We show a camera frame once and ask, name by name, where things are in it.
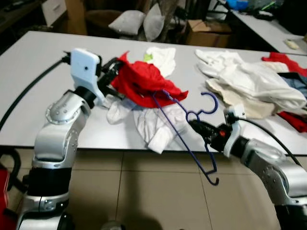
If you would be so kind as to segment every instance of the blue cloth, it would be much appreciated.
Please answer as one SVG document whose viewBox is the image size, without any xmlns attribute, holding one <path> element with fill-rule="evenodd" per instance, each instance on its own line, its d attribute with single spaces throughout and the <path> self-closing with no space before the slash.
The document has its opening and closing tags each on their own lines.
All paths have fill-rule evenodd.
<svg viewBox="0 0 307 230">
<path fill-rule="evenodd" d="M 248 6 L 247 0 L 226 0 L 229 7 L 236 11 L 243 11 Z"/>
<path fill-rule="evenodd" d="M 289 86 L 299 90 L 307 98 L 307 78 L 298 74 L 298 78 L 286 78 L 283 80 L 288 83 Z"/>
</svg>

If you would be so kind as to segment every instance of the floor tile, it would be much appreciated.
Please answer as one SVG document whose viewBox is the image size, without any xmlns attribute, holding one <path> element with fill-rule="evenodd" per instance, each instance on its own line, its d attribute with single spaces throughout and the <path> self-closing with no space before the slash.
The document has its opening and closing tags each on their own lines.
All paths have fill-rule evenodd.
<svg viewBox="0 0 307 230">
<path fill-rule="evenodd" d="M 227 158 L 222 154 L 215 154 L 217 172 L 220 174 L 253 174 L 253 172 L 245 167 L 240 159 L 234 156 Z M 212 169 L 212 161 L 208 155 L 201 155 L 199 159 L 206 170 Z"/>
<path fill-rule="evenodd" d="M 107 150 L 77 151 L 73 169 L 77 170 L 120 170 L 123 153 Z"/>
<path fill-rule="evenodd" d="M 125 152 L 124 171 L 198 173 L 193 158 L 187 153 Z"/>
<path fill-rule="evenodd" d="M 30 169 L 32 164 L 32 158 L 34 156 L 33 149 L 16 149 L 19 153 L 21 159 L 21 168 L 23 169 Z M 3 155 L 0 158 L 0 162 L 7 168 L 12 168 L 14 161 L 8 155 Z"/>
<path fill-rule="evenodd" d="M 122 172 L 117 221 L 128 230 L 211 230 L 199 174 Z"/>
<path fill-rule="evenodd" d="M 119 178 L 120 171 L 72 171 L 67 212 L 76 230 L 99 230 L 115 219 Z"/>
<path fill-rule="evenodd" d="M 31 168 L 33 149 L 18 149 L 21 158 L 21 168 Z M 122 162 L 121 151 L 106 150 L 78 150 L 74 162 L 74 169 L 77 170 L 120 170 Z M 10 156 L 3 155 L 1 162 L 7 168 L 13 167 L 13 160 Z"/>
<path fill-rule="evenodd" d="M 254 175 L 218 175 L 218 186 L 202 176 L 213 230 L 279 230 L 261 180 Z"/>
<path fill-rule="evenodd" d="M 19 173 L 18 173 L 18 178 L 19 180 L 22 180 L 24 175 L 29 174 L 29 170 L 28 169 L 20 169 Z M 17 207 L 20 203 L 20 201 L 23 198 L 23 193 L 21 193 L 17 188 L 15 188 L 14 186 L 12 187 L 12 189 L 10 191 L 8 191 L 8 196 L 9 196 L 9 206 L 8 208 L 16 211 Z"/>
</svg>

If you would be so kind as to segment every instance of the beige cloth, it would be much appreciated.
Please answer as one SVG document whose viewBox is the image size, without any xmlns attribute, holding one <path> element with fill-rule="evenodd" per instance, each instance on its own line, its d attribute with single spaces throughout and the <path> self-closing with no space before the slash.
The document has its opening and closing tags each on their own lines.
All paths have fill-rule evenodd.
<svg viewBox="0 0 307 230">
<path fill-rule="evenodd" d="M 210 91 L 221 95 L 227 105 L 243 104 L 248 118 L 263 119 L 276 113 L 273 103 L 249 99 L 234 91 L 232 87 L 222 84 L 218 79 L 209 79 L 206 85 Z"/>
</svg>

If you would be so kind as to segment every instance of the blue hanger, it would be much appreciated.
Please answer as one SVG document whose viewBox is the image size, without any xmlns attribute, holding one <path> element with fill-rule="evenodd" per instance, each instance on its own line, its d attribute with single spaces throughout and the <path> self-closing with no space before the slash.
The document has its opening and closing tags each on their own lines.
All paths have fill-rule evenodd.
<svg viewBox="0 0 307 230">
<path fill-rule="evenodd" d="M 169 98 L 169 100 L 177 103 L 182 109 L 183 111 L 186 113 L 186 120 L 187 122 L 189 122 L 189 114 L 194 114 L 197 118 L 198 121 L 200 121 L 200 114 L 204 113 L 204 114 L 213 114 L 215 113 L 215 111 L 218 108 L 218 101 L 215 97 L 214 94 L 210 93 L 210 92 L 202 92 L 201 95 L 208 95 L 210 97 L 213 98 L 214 100 L 214 108 L 211 111 L 204 111 L 203 109 L 199 110 L 197 113 L 192 111 L 192 110 L 187 110 L 185 107 L 183 107 L 183 105 L 180 103 L 179 100 L 173 98 L 170 96 L 169 92 L 162 90 L 162 92 Z M 176 130 L 175 126 L 173 125 L 173 123 L 170 121 L 170 119 L 167 117 L 166 113 L 164 112 L 164 110 L 162 109 L 161 105 L 159 104 L 159 102 L 157 101 L 155 94 L 157 92 L 155 92 L 152 97 L 154 99 L 154 102 L 156 103 L 156 105 L 158 106 L 158 108 L 161 110 L 161 112 L 163 113 L 163 115 L 166 117 L 166 119 L 168 120 L 168 122 L 170 123 L 170 125 L 172 126 L 172 128 L 174 129 L 174 131 L 176 132 L 176 134 L 178 135 L 178 137 L 180 138 L 180 140 L 182 141 L 182 143 L 184 144 L 184 146 L 186 147 L 186 149 L 188 150 L 189 154 L 192 156 L 192 158 L 194 159 L 194 161 L 196 162 L 196 164 L 198 165 L 198 167 L 200 168 L 200 170 L 202 171 L 202 173 L 205 175 L 205 177 L 207 178 L 207 180 L 209 181 L 210 184 L 212 185 L 218 185 L 219 184 L 219 178 L 217 177 L 215 182 L 213 182 L 210 177 L 209 174 L 212 173 L 216 173 L 217 172 L 217 167 L 216 167 L 216 162 L 215 162 L 215 158 L 214 155 L 209 151 L 207 143 L 205 142 L 205 149 L 206 152 L 209 154 L 211 161 L 212 161 L 212 165 L 213 165 L 213 169 L 206 172 L 205 169 L 203 168 L 202 164 L 200 163 L 200 161 L 197 159 L 197 157 L 194 155 L 194 153 L 189 149 L 188 145 L 186 144 L 186 142 L 184 141 L 184 139 L 182 138 L 182 136 L 179 134 L 179 132 Z"/>
</svg>

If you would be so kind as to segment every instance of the white cloth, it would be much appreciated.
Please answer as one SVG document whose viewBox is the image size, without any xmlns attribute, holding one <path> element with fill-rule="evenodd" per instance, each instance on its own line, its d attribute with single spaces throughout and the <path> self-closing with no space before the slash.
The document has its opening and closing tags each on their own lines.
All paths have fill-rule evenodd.
<svg viewBox="0 0 307 230">
<path fill-rule="evenodd" d="M 111 94 L 107 94 L 105 100 L 102 102 L 102 106 L 109 109 L 114 102 L 119 100 L 120 99 L 118 97 L 115 97 Z"/>
<path fill-rule="evenodd" d="M 260 65 L 264 65 L 266 67 L 271 68 L 272 70 L 274 70 L 276 73 L 288 73 L 289 72 L 289 68 L 286 64 L 282 63 L 282 62 L 278 62 L 278 61 L 262 61 L 262 62 L 258 62 Z"/>
<path fill-rule="evenodd" d="M 149 64 L 156 66 L 163 77 L 171 75 L 175 69 L 175 48 L 160 49 L 157 47 L 150 47 L 146 50 L 148 55 L 152 55 L 153 59 L 147 61 Z"/>
<path fill-rule="evenodd" d="M 219 85 L 222 89 L 227 86 L 227 91 L 240 95 L 242 100 L 274 103 L 276 112 L 293 112 L 307 103 L 300 91 L 291 88 L 276 71 L 262 63 L 244 62 L 238 53 L 228 51 L 196 50 L 195 53 L 200 58 L 198 63 L 200 70 L 216 78 L 207 80 L 207 84 Z"/>
<path fill-rule="evenodd" d="M 186 125 L 185 112 L 177 104 L 163 107 L 170 121 L 178 132 L 182 132 Z M 133 110 L 134 121 L 139 134 L 148 144 L 148 148 L 162 153 L 176 136 L 175 131 L 158 109 L 140 108 Z"/>
<path fill-rule="evenodd" d="M 131 110 L 136 106 L 136 103 L 128 98 L 120 100 L 116 97 L 113 97 L 110 100 L 113 102 L 109 107 L 108 113 L 106 114 L 106 119 L 111 125 L 122 122 L 131 112 Z"/>
</svg>

